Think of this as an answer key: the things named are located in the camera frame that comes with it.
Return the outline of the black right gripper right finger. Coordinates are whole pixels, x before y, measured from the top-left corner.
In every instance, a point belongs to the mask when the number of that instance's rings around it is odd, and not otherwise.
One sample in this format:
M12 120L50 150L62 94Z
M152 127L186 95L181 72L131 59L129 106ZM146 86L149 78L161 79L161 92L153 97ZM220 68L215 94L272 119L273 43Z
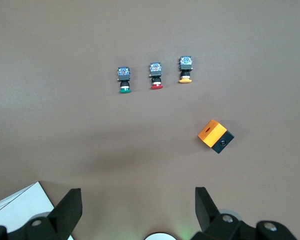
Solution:
M195 213L201 231L193 240L296 240L283 224L261 220L255 227L230 213L220 213L205 187L195 188Z

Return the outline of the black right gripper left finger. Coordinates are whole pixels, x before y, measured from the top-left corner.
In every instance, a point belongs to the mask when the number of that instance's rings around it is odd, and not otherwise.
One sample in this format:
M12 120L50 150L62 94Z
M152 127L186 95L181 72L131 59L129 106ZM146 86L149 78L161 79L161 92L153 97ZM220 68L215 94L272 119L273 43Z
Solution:
M67 240L82 214L81 189L72 188L47 216L35 217L10 233L0 225L0 240Z

